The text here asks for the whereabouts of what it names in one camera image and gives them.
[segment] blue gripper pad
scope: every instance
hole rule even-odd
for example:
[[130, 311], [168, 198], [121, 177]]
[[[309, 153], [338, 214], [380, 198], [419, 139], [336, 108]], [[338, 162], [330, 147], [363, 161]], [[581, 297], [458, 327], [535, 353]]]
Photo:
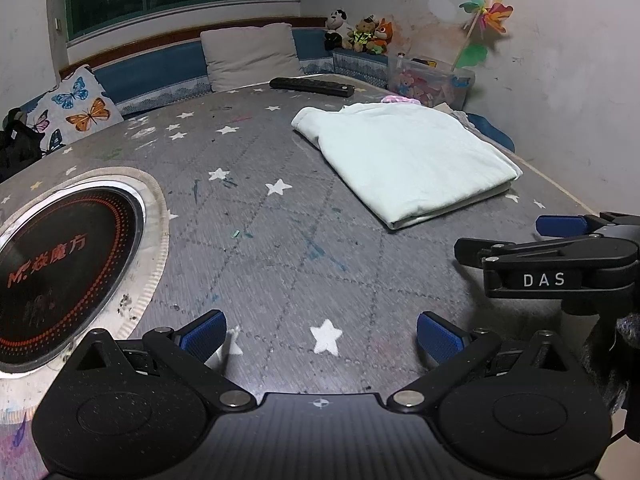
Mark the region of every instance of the blue gripper pad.
[[589, 233], [589, 225], [584, 216], [542, 215], [536, 220], [536, 231], [540, 236], [565, 238]]
[[175, 332], [176, 343], [201, 362], [206, 362], [225, 342], [226, 318], [210, 310]]
[[433, 312], [423, 312], [418, 316], [416, 332], [420, 347], [438, 364], [453, 357], [466, 346], [466, 333]]

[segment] black cable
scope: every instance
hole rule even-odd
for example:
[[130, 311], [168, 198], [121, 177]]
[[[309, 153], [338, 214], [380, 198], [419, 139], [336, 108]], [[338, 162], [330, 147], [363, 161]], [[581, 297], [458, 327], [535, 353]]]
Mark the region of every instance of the black cable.
[[614, 442], [619, 441], [625, 435], [626, 435], [626, 430], [620, 430], [614, 436], [611, 437], [611, 441], [609, 442], [609, 445], [611, 446], [611, 444], [613, 444]]

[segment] bed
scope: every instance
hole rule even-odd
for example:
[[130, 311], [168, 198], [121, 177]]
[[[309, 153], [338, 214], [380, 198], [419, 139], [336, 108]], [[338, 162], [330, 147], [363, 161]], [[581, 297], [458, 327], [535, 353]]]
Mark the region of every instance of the bed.
[[[510, 154], [524, 174], [507, 192], [392, 232], [290, 126], [302, 107], [339, 110], [379, 102], [386, 92], [345, 76], [322, 78], [356, 92], [343, 99], [241, 88], [75, 142], [0, 186], [0, 199], [10, 196], [0, 219], [89, 170], [151, 174], [170, 210], [168, 259], [131, 337], [222, 310], [233, 329], [226, 376], [258, 401], [268, 391], [386, 398], [425, 371], [415, 342], [424, 310], [506, 337], [558, 330], [558, 302], [485, 298], [481, 275], [453, 262], [453, 244], [459, 237], [531, 242], [540, 214], [590, 210]], [[30, 435], [24, 452], [11, 449], [17, 430], [0, 428], [3, 479], [39, 478]]]

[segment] screw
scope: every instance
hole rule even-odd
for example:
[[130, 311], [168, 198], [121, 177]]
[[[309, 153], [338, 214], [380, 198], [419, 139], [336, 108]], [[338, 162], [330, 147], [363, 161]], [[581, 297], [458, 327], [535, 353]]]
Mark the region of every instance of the screw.
[[229, 390], [220, 395], [220, 402], [230, 408], [240, 408], [251, 402], [251, 396], [242, 390]]
[[406, 408], [418, 406], [424, 402], [424, 395], [415, 390], [402, 390], [394, 394], [394, 401]]

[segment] plastic storage box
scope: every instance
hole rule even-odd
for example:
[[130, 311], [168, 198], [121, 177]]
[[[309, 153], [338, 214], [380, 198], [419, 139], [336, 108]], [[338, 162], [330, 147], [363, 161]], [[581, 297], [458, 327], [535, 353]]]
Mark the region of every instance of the plastic storage box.
[[420, 62], [399, 54], [389, 58], [386, 86], [431, 108], [446, 103], [454, 110], [462, 110], [466, 93], [475, 81], [476, 74], [471, 70], [458, 68], [452, 72], [451, 65], [442, 61]]

